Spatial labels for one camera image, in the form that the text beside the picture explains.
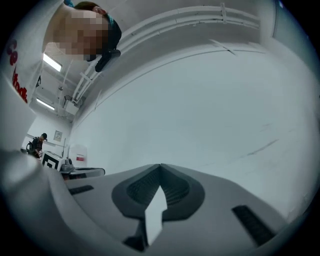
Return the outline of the white ceiling junction box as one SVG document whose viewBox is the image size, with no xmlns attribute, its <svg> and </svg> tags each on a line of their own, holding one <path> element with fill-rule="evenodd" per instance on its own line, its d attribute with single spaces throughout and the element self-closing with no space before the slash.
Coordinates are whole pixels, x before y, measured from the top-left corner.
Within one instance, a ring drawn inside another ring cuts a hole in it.
<svg viewBox="0 0 320 256">
<path fill-rule="evenodd" d="M 63 104 L 63 109 L 68 113 L 68 114 L 71 114 L 71 115 L 75 115 L 79 108 L 70 100 L 66 99 L 64 101 L 64 104 Z"/>
</svg>

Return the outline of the person's white printed t-shirt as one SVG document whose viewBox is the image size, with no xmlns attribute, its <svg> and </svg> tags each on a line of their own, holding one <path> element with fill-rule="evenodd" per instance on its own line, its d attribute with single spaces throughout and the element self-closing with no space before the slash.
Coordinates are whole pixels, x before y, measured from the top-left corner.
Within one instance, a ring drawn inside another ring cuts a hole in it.
<svg viewBox="0 0 320 256">
<path fill-rule="evenodd" d="M 30 108 L 43 69 L 47 27 L 63 0 L 41 0 L 19 22 L 0 57 L 0 150 L 19 150 L 36 115 Z"/>
</svg>

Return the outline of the long ceiling light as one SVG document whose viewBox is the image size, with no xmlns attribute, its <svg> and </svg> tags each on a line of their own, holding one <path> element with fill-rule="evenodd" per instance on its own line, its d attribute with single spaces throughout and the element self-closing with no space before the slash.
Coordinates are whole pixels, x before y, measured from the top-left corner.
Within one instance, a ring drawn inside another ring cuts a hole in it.
<svg viewBox="0 0 320 256">
<path fill-rule="evenodd" d="M 54 108 L 52 105 L 50 105 L 50 104 L 48 104 L 48 103 L 40 100 L 39 98 L 36 98 L 36 102 L 37 102 L 38 104 L 41 104 L 42 106 L 45 106 L 46 108 L 48 108 L 48 109 L 50 109 L 50 110 L 52 110 L 52 111 L 55 110 L 55 108 Z"/>
<path fill-rule="evenodd" d="M 60 72 L 62 69 L 62 65 L 60 63 L 58 63 L 56 60 L 54 60 L 53 58 L 51 58 L 45 53 L 43 54 L 43 61 L 58 72 Z"/>
</svg>

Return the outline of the white ceiling pipe bundle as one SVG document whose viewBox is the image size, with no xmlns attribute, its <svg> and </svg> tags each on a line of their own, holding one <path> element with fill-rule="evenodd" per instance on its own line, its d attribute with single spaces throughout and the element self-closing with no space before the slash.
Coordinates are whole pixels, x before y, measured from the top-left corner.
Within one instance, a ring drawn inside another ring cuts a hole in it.
<svg viewBox="0 0 320 256">
<path fill-rule="evenodd" d="M 142 42 L 170 30 L 210 23 L 240 25 L 257 30 L 260 28 L 259 17 L 242 10 L 226 7 L 223 2 L 219 6 L 183 7 L 147 18 L 126 30 L 122 34 L 116 50 L 124 54 Z M 87 70 L 80 74 L 81 79 L 72 95 L 73 103 L 79 102 L 101 73 L 95 71 L 95 66 L 100 58 L 101 56 L 91 61 Z"/>
</svg>

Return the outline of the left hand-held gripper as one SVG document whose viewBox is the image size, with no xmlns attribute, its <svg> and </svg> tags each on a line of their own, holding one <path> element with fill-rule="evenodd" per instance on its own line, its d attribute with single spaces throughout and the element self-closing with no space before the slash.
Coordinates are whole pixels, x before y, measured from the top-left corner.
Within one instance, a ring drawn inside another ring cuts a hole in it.
<svg viewBox="0 0 320 256">
<path fill-rule="evenodd" d="M 41 164 L 44 167 L 57 170 L 61 173 L 64 179 L 85 179 L 101 177 L 106 173 L 103 168 L 75 168 L 71 159 L 58 156 L 57 154 L 46 150 L 42 153 Z"/>
</svg>

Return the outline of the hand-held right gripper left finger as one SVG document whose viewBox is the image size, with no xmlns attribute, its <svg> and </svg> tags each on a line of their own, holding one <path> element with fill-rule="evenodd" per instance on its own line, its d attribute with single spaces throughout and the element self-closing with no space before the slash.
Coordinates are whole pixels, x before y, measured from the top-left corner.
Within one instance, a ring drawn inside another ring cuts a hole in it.
<svg viewBox="0 0 320 256">
<path fill-rule="evenodd" d="M 145 252 L 161 232 L 158 167 L 148 164 L 65 183 L 76 203 L 98 227 L 122 245 Z"/>
</svg>

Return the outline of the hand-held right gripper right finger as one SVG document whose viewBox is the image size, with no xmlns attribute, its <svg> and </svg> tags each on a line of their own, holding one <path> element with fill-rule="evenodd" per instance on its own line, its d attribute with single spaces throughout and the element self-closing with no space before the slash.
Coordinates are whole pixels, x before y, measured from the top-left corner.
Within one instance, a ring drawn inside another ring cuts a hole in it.
<svg viewBox="0 0 320 256">
<path fill-rule="evenodd" d="M 204 189 L 204 201 L 190 218 L 164 222 L 147 256 L 244 256 L 254 251 L 257 244 L 233 213 L 237 206 L 247 206 L 273 234 L 288 224 L 276 209 L 235 182 L 177 165 L 169 167 L 197 180 Z"/>
</svg>

